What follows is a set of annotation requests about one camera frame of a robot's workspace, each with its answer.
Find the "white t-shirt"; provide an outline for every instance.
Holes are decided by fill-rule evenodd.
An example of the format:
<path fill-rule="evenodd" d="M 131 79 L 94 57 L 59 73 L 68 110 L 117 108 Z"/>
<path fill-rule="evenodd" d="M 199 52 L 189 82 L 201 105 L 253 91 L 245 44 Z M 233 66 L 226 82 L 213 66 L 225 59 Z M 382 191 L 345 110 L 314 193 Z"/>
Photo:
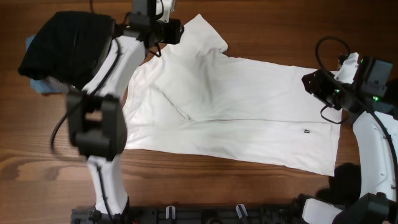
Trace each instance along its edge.
<path fill-rule="evenodd" d="M 314 69 L 223 54 L 226 42 L 197 15 L 181 42 L 140 66 L 123 108 L 126 149 L 201 154 L 333 175 L 340 125 L 320 116 L 303 75 Z M 339 121 L 341 112 L 324 116 Z"/>

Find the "folded black fabric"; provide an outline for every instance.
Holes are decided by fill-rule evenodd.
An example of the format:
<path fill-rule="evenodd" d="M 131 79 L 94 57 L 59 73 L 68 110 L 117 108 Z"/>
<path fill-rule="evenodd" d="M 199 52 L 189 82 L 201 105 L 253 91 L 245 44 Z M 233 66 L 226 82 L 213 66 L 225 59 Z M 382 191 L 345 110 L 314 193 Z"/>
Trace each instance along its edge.
<path fill-rule="evenodd" d="M 18 69 L 34 80 L 52 76 L 81 90 L 95 74 L 114 20 L 88 12 L 57 12 L 29 45 Z"/>

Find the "wood grain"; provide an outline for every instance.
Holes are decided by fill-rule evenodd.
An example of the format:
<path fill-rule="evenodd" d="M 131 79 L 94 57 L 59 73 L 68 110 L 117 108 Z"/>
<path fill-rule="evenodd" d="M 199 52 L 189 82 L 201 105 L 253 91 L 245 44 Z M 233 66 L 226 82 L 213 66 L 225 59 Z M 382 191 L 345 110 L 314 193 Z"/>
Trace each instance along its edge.
<path fill-rule="evenodd" d="M 70 209 L 90 206 L 95 195 L 85 165 L 49 153 L 49 137 L 65 112 L 62 95 L 41 96 L 16 71 L 26 37 L 57 11 L 87 11 L 86 1 L 2 0 L 0 4 L 0 219 L 1 223 L 68 223 Z M 345 39 L 354 51 L 398 62 L 396 1 L 179 1 L 173 17 L 184 23 L 202 16 L 228 43 L 226 54 L 317 68 L 314 48 L 324 35 Z M 95 1 L 98 13 L 121 21 L 131 3 Z M 328 68 L 344 51 L 322 47 Z M 76 155 L 63 126 L 59 151 Z M 132 205 L 236 205 L 286 203 L 313 195 L 328 178 L 282 166 L 208 156 L 125 151 L 122 168 Z M 358 146 L 343 125 L 337 165 L 359 164 Z"/>

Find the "blue cloth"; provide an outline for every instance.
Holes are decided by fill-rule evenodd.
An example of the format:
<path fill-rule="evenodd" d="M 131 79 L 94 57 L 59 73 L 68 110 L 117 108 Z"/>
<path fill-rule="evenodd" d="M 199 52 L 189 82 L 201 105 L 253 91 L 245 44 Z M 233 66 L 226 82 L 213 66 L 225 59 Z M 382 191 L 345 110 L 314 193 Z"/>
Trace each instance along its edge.
<path fill-rule="evenodd" d="M 26 38 L 26 50 L 28 49 L 30 43 L 32 43 L 32 40 L 35 38 L 35 35 L 32 35 L 28 38 Z M 56 90 L 52 88 L 46 81 L 44 80 L 33 80 L 30 79 L 30 87 L 34 89 L 37 93 L 43 94 L 43 93 L 60 93 L 62 91 Z"/>

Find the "wooden table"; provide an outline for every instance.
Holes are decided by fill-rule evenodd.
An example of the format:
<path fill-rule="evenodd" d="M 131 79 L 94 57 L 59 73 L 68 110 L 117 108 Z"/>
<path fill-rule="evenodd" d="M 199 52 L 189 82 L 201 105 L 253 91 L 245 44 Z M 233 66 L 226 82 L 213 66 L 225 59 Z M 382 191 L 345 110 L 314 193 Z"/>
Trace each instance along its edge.
<path fill-rule="evenodd" d="M 95 1 L 94 8 L 121 22 L 131 8 L 125 1 Z M 68 223 L 70 210 L 93 205 L 95 193 L 83 163 L 61 162 L 49 153 L 50 133 L 65 112 L 64 96 L 36 94 L 29 79 L 16 70 L 26 37 L 55 12 L 88 11 L 89 5 L 84 0 L 1 3 L 0 223 Z M 172 17 L 186 23 L 200 13 L 228 43 L 230 57 L 318 68 L 315 44 L 325 35 L 345 39 L 362 55 L 397 64 L 397 6 L 397 1 L 191 0 L 178 1 Z M 330 43 L 321 54 L 333 69 L 343 51 Z M 61 128 L 56 145 L 73 154 L 66 128 Z M 282 166 L 144 150 L 127 150 L 122 157 L 132 205 L 287 203 L 299 193 L 313 195 L 328 186 L 326 176 Z M 358 146 L 348 125 L 341 130 L 337 165 L 345 162 L 359 164 Z"/>

